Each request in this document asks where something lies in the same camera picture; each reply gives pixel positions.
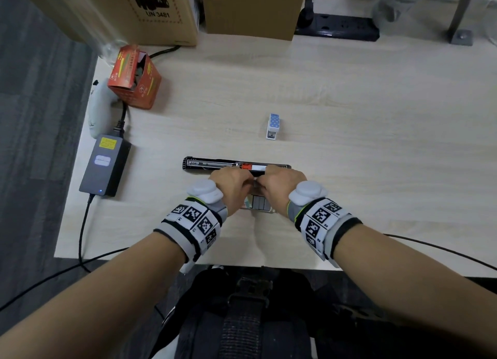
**white computer mouse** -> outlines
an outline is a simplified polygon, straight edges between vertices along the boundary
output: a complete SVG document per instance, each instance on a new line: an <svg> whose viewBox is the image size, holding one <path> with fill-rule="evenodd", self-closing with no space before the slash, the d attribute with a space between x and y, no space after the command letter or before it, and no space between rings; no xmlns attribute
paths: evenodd
<svg viewBox="0 0 497 359"><path fill-rule="evenodd" d="M99 80L88 99L88 125L94 139L100 134L110 134L116 124L112 121L111 105L119 101L119 97L107 87L108 81L108 78Z"/></svg>

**wooden desk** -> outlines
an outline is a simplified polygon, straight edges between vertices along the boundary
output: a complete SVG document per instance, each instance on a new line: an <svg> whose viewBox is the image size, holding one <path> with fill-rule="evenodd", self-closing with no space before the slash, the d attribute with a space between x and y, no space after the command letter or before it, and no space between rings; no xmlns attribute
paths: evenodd
<svg viewBox="0 0 497 359"><path fill-rule="evenodd" d="M158 98L126 118L133 150L118 195L90 208L84 256L150 233L202 177L182 170L191 155L290 164L373 228L497 264L496 61L483 40L200 34L197 48L154 59ZM96 78L109 73L99 60ZM264 138L270 113L281 117L276 141ZM77 257L87 201L78 188L93 143L85 121L55 256ZM497 276L414 247L463 275ZM243 210L199 262L333 270L288 220Z"/></svg>

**buckle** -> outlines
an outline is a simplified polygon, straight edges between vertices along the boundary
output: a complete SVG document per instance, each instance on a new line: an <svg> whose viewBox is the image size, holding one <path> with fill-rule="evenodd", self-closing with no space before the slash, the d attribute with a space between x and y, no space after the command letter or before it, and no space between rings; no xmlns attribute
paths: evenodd
<svg viewBox="0 0 497 359"><path fill-rule="evenodd" d="M269 305L270 291L273 289L273 282L265 279L253 279L241 277L237 282L235 292L228 297L228 304L231 303L233 297L240 299L259 300L263 301L265 307Z"/></svg>

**red cardboard box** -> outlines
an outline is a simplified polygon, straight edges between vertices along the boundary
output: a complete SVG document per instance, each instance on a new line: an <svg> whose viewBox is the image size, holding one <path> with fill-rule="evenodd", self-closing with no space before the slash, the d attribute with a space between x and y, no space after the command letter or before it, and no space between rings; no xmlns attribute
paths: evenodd
<svg viewBox="0 0 497 359"><path fill-rule="evenodd" d="M151 109L161 80L148 54L127 45L119 51L107 85L129 106Z"/></svg>

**hand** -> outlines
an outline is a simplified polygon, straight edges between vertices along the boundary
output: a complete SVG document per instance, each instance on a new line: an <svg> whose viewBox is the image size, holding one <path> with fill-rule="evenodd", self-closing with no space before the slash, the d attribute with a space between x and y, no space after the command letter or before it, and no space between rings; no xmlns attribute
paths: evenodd
<svg viewBox="0 0 497 359"><path fill-rule="evenodd" d="M209 177L223 192L223 202L228 209L228 216L233 215L244 204L246 196L253 186L253 175L246 169L225 167L215 170Z"/></svg>
<svg viewBox="0 0 497 359"><path fill-rule="evenodd" d="M299 182L306 180L307 177L298 170L268 165L265 174L259 177L257 182L261 185L260 191L271 207L279 214L288 217L287 207L290 202L288 196Z"/></svg>

